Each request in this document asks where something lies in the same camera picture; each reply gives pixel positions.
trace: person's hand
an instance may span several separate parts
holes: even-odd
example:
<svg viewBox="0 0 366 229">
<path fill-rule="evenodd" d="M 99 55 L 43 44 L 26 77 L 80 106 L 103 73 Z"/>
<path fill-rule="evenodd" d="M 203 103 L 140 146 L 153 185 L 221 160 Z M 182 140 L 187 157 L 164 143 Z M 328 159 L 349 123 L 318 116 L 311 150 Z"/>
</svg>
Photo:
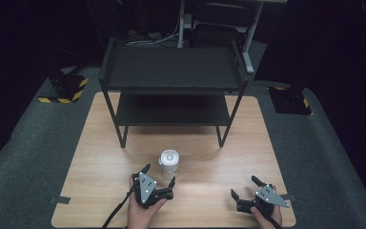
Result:
<svg viewBox="0 0 366 229">
<path fill-rule="evenodd" d="M 130 187 L 132 187 L 133 181 L 130 177 Z M 129 229 L 147 229 L 150 227 L 153 217 L 159 211 L 159 209 L 166 203 L 166 199 L 160 199 L 156 204 L 144 209 L 135 200 L 135 194 L 130 196 L 129 208 L 128 208 L 128 228 Z"/>
<path fill-rule="evenodd" d="M 260 229 L 275 229 L 275 226 L 270 223 L 268 220 L 266 220 L 263 215 L 257 210 L 256 207 L 251 208 L 251 212 L 254 215 L 254 218 L 260 225 Z M 281 211 L 280 206 L 275 205 L 274 210 L 272 212 L 272 218 L 278 223 L 278 225 L 282 225 L 282 217 L 281 217 Z"/>
</svg>

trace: yellow and black warning tape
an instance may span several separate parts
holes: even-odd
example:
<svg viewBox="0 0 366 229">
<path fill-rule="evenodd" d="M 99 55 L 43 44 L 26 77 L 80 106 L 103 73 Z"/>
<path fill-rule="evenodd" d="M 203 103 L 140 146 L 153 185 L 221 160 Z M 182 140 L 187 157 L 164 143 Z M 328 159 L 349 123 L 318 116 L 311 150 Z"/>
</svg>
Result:
<svg viewBox="0 0 366 229">
<path fill-rule="evenodd" d="M 70 97 L 43 97 L 38 96 L 38 101 L 43 103 L 73 103 L 77 102 L 79 98 L 82 96 L 83 90 L 85 89 L 86 84 L 88 83 L 88 78 L 84 78 L 79 83 L 78 92 Z"/>
<path fill-rule="evenodd" d="M 275 88 L 276 88 L 277 90 L 287 90 L 286 88 L 281 88 L 281 87 L 275 87 Z M 308 100 L 307 100 L 307 98 L 306 98 L 306 97 L 304 97 L 303 102 L 304 102 L 305 108 L 309 108 L 309 102 L 308 102 Z"/>
</svg>

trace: black tape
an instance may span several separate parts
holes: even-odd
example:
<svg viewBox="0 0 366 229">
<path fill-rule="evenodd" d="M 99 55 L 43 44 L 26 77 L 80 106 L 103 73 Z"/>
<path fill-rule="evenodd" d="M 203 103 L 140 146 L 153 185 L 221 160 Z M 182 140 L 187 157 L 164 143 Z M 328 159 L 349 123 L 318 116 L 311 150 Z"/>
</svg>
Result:
<svg viewBox="0 0 366 229">
<path fill-rule="evenodd" d="M 290 200 L 290 201 L 296 201 L 296 198 L 294 195 L 291 194 L 283 194 L 280 195 L 282 198 L 284 198 L 285 200 Z"/>
<path fill-rule="evenodd" d="M 71 201 L 71 198 L 65 198 L 65 197 L 57 197 L 57 198 L 51 198 L 50 203 L 64 203 L 69 204 Z"/>
</svg>

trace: white cup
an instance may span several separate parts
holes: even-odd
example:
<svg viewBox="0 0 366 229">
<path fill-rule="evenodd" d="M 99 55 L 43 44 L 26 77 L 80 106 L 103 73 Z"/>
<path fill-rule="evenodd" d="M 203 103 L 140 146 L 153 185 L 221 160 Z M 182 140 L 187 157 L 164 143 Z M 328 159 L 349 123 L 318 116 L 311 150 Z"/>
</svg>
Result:
<svg viewBox="0 0 366 229">
<path fill-rule="evenodd" d="M 159 164 L 162 166 L 163 178 L 167 180 L 177 177 L 179 168 L 179 153 L 175 150 L 166 150 L 159 157 Z"/>
</svg>

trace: gray floor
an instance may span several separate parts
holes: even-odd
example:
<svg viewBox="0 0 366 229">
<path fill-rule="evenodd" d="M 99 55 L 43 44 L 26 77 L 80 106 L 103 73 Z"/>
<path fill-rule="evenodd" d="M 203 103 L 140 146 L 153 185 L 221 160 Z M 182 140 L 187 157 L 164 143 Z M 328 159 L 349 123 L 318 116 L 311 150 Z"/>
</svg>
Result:
<svg viewBox="0 0 366 229">
<path fill-rule="evenodd" d="M 264 48 L 253 44 L 256 66 Z M 50 200 L 60 195 L 93 96 L 100 92 L 98 71 L 81 71 L 89 82 L 76 103 L 30 102 L 0 153 L 0 228 L 52 228 Z M 252 82 L 247 95 L 259 101 L 287 190 L 297 198 L 295 228 L 366 228 L 366 191 L 314 94 L 304 91 L 314 114 L 276 114 L 270 85 Z"/>
</svg>

